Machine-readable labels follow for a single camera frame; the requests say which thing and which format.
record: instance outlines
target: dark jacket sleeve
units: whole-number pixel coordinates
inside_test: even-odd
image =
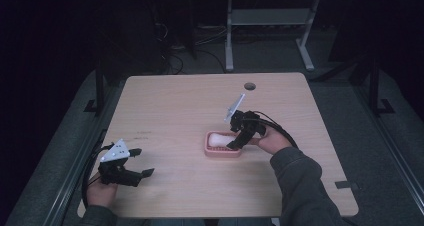
[[[342,225],[336,205],[321,182],[321,166],[289,147],[271,158],[283,194],[281,225]]]
[[[116,221],[117,216],[110,209],[91,205],[77,226],[115,226]]]

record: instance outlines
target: table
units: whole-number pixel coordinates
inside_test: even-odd
[[[248,82],[256,89],[246,90]],[[278,217],[281,192],[271,155],[256,146],[245,146],[233,159],[203,151],[207,132],[229,131],[227,108],[241,93],[246,96],[239,110],[261,111],[280,123],[322,166],[323,184],[340,213],[355,215],[351,189],[335,185],[346,177],[300,73],[130,77],[104,145],[123,138],[129,148],[143,150],[127,161],[128,170],[156,170],[138,187],[120,186],[113,212],[136,218]]]

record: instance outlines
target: floor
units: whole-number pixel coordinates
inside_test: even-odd
[[[263,30],[240,29],[235,36],[232,73],[301,72],[312,79],[339,65],[327,60],[336,29],[315,29],[307,48],[316,69],[306,71],[294,41],[301,30],[286,28],[275,35]],[[198,34],[201,36],[198,36],[196,58],[176,45],[165,73],[226,73],[222,65],[225,62],[223,38],[202,43],[209,41],[202,40],[204,34]],[[310,83],[345,174],[358,186],[354,195],[360,210],[356,216],[346,219],[346,225],[424,225],[423,212],[404,183],[390,148],[394,142],[417,180],[424,185],[424,125],[403,99],[394,80],[384,72],[381,72],[380,97],[388,99],[396,113],[376,118],[363,98],[367,94],[367,82],[360,87],[352,86],[348,81],[351,72],[349,69],[326,82]],[[95,117],[93,113],[84,112],[87,102],[95,98],[94,73],[87,76],[7,225],[74,225],[78,222],[76,208],[81,200],[80,187],[78,183],[71,184],[69,175],[74,178],[79,175],[70,169],[79,162],[81,148],[93,145],[101,130],[107,128],[124,84],[122,81],[118,85],[106,85],[105,109]],[[391,139],[384,137],[385,132]],[[118,225],[142,225],[143,222],[120,219]]]

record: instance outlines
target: person's hand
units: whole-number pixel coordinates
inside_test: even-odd
[[[102,184],[100,173],[96,173],[89,181],[87,189],[88,205],[98,205],[109,208],[115,200],[118,184]]]
[[[277,130],[267,125],[265,125],[265,128],[265,135],[260,139],[253,138],[251,140],[253,144],[259,146],[260,148],[265,150],[265,152],[270,153],[272,155],[274,155],[283,148],[292,146],[290,142],[286,139],[286,137],[277,132]]]

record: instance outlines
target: person's left hand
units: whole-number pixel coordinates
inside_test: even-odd
[[[97,172],[89,181],[87,189],[88,205],[98,205],[110,208],[115,200],[118,184],[102,184],[100,173]]]

